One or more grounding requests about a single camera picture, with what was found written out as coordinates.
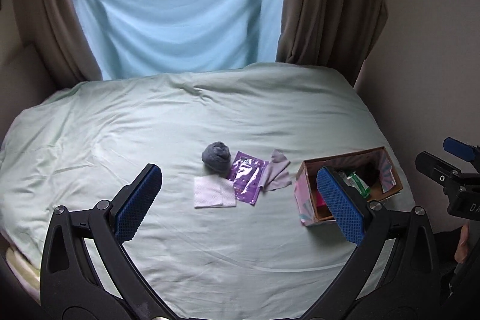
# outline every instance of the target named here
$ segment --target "cardboard box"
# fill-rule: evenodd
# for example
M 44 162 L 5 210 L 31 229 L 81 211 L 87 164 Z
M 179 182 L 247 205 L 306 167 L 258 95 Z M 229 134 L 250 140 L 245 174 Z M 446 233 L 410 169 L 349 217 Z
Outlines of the cardboard box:
M 381 201 L 398 193 L 403 188 L 397 170 L 385 147 L 304 160 L 297 172 L 294 191 L 302 224 L 314 226 L 323 223 L 335 223 L 325 204 L 317 207 L 317 196 L 320 195 L 317 190 L 318 170 L 326 165 L 332 166 L 336 170 L 352 170 L 368 162 L 372 162 L 380 172 L 379 180 L 370 187 L 368 201 Z

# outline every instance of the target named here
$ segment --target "purple plastic package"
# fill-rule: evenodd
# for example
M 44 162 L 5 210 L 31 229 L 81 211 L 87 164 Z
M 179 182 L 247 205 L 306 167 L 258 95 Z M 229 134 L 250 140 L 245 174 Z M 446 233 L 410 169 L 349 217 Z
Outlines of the purple plastic package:
M 258 182 L 267 164 L 265 160 L 237 152 L 228 179 L 233 181 L 235 197 L 238 201 L 255 205 L 260 191 Z

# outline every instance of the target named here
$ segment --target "blue gripper pad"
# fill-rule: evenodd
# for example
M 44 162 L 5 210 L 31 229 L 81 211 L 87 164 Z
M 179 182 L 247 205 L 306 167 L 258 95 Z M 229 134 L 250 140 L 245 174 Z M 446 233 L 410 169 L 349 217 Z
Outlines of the blue gripper pad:
M 162 171 L 152 166 L 115 216 L 115 236 L 120 244 L 133 239 L 162 187 Z
M 452 139 L 451 137 L 447 137 L 443 141 L 443 150 L 465 160 L 465 162 L 473 162 L 475 160 L 475 152 L 471 146 Z
M 325 167 L 318 171 L 317 188 L 345 239 L 359 246 L 365 235 L 363 216 Z

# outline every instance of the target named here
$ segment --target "folded white cloth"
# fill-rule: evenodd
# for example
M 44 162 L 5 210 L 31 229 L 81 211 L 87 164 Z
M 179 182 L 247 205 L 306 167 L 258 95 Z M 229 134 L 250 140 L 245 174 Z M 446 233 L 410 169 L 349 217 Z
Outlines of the folded white cloth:
M 260 178 L 258 183 L 263 191 L 276 190 L 292 184 L 287 167 L 290 160 L 279 150 L 273 150 L 272 159 Z
M 193 182 L 194 207 L 231 208 L 237 206 L 232 181 L 213 174 L 196 177 Z

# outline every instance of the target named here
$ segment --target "white wall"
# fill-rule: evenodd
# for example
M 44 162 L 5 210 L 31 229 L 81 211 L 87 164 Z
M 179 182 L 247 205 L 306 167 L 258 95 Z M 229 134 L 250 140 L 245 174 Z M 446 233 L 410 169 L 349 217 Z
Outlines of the white wall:
M 1 0 L 0 10 L 0 67 L 17 53 L 22 43 L 15 22 L 12 0 Z
M 434 231 L 460 221 L 446 213 L 442 188 L 415 170 L 427 150 L 464 172 L 443 152 L 448 136 L 480 144 L 480 0 L 386 0 L 388 21 L 366 60 L 357 91 L 392 145 L 417 204 Z

